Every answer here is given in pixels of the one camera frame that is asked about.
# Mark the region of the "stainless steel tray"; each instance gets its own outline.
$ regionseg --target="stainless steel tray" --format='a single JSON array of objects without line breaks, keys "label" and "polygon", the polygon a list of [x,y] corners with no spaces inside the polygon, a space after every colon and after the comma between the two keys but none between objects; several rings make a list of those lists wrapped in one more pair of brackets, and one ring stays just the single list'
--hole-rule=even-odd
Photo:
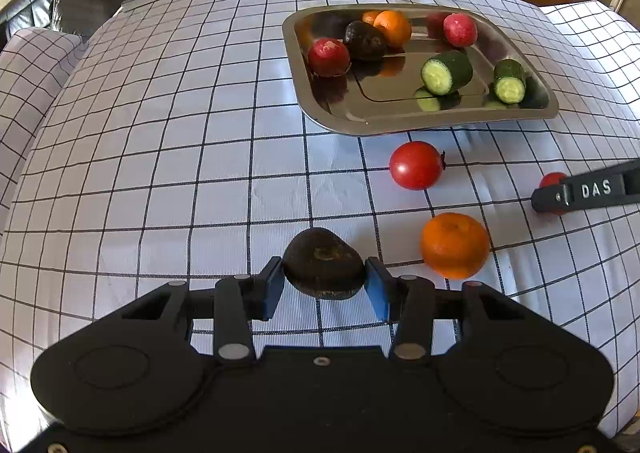
[{"label": "stainless steel tray", "polygon": [[[287,18],[284,42],[298,103],[321,126],[350,136],[373,136],[405,130],[463,123],[512,119],[549,119],[558,113],[558,100],[540,74],[513,42],[494,24],[478,14],[465,11],[478,26],[478,42],[466,48],[474,77],[459,90],[460,101],[443,102],[439,111],[426,112],[414,98],[423,87],[422,64],[434,54],[452,48],[429,32],[428,15],[460,10],[441,6],[393,4],[412,24],[412,38],[404,52],[383,58],[382,64],[353,62],[346,76],[318,78],[306,65],[313,42],[323,36],[342,39],[344,29],[359,20],[364,11],[380,10],[382,4],[353,4],[309,8]],[[488,96],[494,80],[494,65],[504,58],[519,61],[527,76],[527,95],[522,103],[505,106]]]}]

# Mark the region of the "tomato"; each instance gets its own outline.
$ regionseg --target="tomato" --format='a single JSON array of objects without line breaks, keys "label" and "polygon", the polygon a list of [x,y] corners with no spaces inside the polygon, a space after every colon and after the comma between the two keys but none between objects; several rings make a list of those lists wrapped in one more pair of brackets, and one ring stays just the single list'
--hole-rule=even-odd
[{"label": "tomato", "polygon": [[445,169],[444,152],[429,143],[412,141],[399,146],[389,161],[391,177],[398,186],[406,189],[430,188]]},{"label": "tomato", "polygon": [[[547,186],[552,186],[554,184],[560,184],[560,180],[566,177],[566,173],[562,173],[562,172],[551,172],[551,173],[547,173],[545,176],[543,176],[542,180],[540,181],[540,185],[538,186],[539,188],[546,188]],[[564,211],[551,211],[549,212],[552,215],[564,215]]]}]

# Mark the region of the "black leather sofa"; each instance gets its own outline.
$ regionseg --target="black leather sofa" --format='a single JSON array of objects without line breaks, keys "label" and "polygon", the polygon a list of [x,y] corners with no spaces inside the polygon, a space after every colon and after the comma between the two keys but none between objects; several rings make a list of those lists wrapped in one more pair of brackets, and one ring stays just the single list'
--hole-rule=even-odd
[{"label": "black leather sofa", "polygon": [[11,0],[0,10],[0,50],[19,29],[48,28],[52,0]]}]

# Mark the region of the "grid pattern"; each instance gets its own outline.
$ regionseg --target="grid pattern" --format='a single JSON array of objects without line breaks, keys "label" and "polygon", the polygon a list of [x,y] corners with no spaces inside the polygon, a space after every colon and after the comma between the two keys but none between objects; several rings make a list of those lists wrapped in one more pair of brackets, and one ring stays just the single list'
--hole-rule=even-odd
[{"label": "grid pattern", "polygon": [[79,36],[33,28],[0,53],[0,238],[35,133],[85,48]]},{"label": "grid pattern", "polygon": [[[482,14],[556,91],[560,114],[375,138],[326,132],[296,104],[281,24],[301,8],[354,2]],[[638,38],[598,2],[545,11],[519,0],[126,4],[92,37],[38,132],[0,247],[0,401],[10,445],[39,430],[27,377],[44,347],[169,279],[204,289],[256,273],[307,227],[331,229],[393,274],[459,288],[419,251],[423,224],[451,210],[489,230],[492,256],[475,278],[607,356],[616,388],[601,427],[612,435],[639,402],[640,209],[538,216],[529,197],[544,173],[639,157]],[[389,156],[409,140],[447,154],[428,192],[390,179]],[[273,320],[252,330],[258,352],[265,344],[388,349],[394,332],[363,292],[316,301],[288,284]],[[458,335],[438,322],[433,352]],[[212,351],[210,321],[197,322],[192,344]]]}]

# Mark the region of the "screw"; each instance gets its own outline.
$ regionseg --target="screw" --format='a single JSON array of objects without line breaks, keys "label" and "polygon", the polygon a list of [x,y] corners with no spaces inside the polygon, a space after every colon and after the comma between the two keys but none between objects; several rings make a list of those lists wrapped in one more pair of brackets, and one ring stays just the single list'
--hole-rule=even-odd
[{"label": "screw", "polygon": [[229,361],[244,359],[249,355],[249,352],[249,347],[242,343],[228,343],[226,345],[222,345],[218,349],[218,355],[223,359],[228,359]]},{"label": "screw", "polygon": [[314,364],[316,367],[328,367],[331,364],[331,359],[324,356],[316,357],[314,359]]},{"label": "screw", "polygon": [[394,354],[405,361],[415,361],[426,355],[427,351],[418,343],[400,343],[395,349]]}]

